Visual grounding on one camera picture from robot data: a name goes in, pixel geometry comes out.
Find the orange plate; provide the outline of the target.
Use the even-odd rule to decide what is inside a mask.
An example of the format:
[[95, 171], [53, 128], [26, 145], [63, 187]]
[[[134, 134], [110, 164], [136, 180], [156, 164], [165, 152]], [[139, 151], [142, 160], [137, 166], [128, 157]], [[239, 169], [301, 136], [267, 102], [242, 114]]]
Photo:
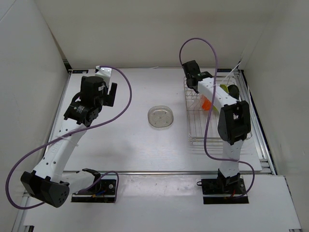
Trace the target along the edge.
[[202, 109], [205, 111], [209, 111], [211, 108], [211, 101], [205, 96], [202, 96], [201, 99], [202, 99], [202, 105], [201, 105]]

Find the clear glass plate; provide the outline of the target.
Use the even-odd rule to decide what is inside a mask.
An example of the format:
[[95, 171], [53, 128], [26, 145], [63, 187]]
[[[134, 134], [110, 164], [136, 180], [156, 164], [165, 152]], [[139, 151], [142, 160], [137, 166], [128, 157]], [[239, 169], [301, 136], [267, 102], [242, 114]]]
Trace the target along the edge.
[[202, 105], [202, 96], [204, 95], [197, 95], [197, 96], [194, 96], [192, 98], [192, 102], [189, 103], [189, 110], [192, 110], [192, 111], [205, 111], [202, 109], [201, 105]]
[[153, 106], [147, 113], [147, 119], [150, 127], [157, 131], [168, 130], [173, 122], [173, 111], [164, 105]]

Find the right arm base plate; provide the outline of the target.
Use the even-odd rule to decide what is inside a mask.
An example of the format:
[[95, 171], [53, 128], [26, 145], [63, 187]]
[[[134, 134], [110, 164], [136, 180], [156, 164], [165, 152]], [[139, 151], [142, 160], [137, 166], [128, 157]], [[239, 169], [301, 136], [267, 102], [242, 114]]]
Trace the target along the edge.
[[248, 191], [240, 173], [224, 176], [218, 170], [216, 178], [205, 177], [197, 181], [202, 188], [204, 204], [248, 204]]

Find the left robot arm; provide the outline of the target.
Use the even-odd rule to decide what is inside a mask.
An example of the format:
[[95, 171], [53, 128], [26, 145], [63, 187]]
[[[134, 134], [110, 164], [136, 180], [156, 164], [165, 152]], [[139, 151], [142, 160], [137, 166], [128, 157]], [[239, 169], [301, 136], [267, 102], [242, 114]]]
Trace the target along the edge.
[[24, 172], [21, 176], [21, 182], [31, 197], [59, 208], [70, 194], [82, 189], [89, 194], [101, 191], [98, 171], [84, 168], [71, 175], [64, 175], [63, 171], [79, 140], [98, 117], [102, 107], [113, 106], [116, 90], [116, 83], [108, 86], [102, 77], [82, 77], [80, 91], [64, 113], [58, 141], [49, 145], [32, 172]]

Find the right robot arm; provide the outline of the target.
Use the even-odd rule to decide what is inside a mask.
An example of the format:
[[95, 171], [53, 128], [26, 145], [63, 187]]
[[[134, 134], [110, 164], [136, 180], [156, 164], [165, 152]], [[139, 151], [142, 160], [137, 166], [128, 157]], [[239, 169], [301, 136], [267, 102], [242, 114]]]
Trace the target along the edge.
[[217, 131], [223, 141], [221, 158], [213, 157], [207, 151], [206, 155], [221, 162], [218, 168], [217, 188], [222, 193], [230, 192], [240, 178], [239, 158], [241, 147], [247, 134], [251, 131], [250, 108], [246, 101], [231, 96], [215, 83], [215, 77], [209, 72], [201, 72], [196, 61], [192, 60], [182, 65], [186, 77], [186, 85], [195, 93], [205, 96], [213, 103], [211, 108], [219, 112]]

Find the green plate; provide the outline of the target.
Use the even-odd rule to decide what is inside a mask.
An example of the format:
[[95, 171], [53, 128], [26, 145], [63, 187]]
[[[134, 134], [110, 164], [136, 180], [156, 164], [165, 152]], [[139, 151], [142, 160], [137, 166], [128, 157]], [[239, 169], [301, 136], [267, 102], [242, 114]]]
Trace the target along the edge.
[[215, 97], [214, 97], [214, 108], [216, 111], [220, 111], [220, 109], [227, 102], [226, 98], [229, 95], [228, 86], [225, 84], [216, 85]]

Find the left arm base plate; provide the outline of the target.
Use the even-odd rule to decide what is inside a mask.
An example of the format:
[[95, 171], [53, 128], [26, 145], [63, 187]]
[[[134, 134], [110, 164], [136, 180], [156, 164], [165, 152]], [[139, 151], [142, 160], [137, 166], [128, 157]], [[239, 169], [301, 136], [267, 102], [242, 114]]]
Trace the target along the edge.
[[94, 177], [93, 182], [98, 182], [86, 191], [72, 194], [72, 203], [115, 203], [118, 193], [119, 174], [116, 171], [108, 171], [101, 174], [92, 169], [82, 169], [83, 172]]

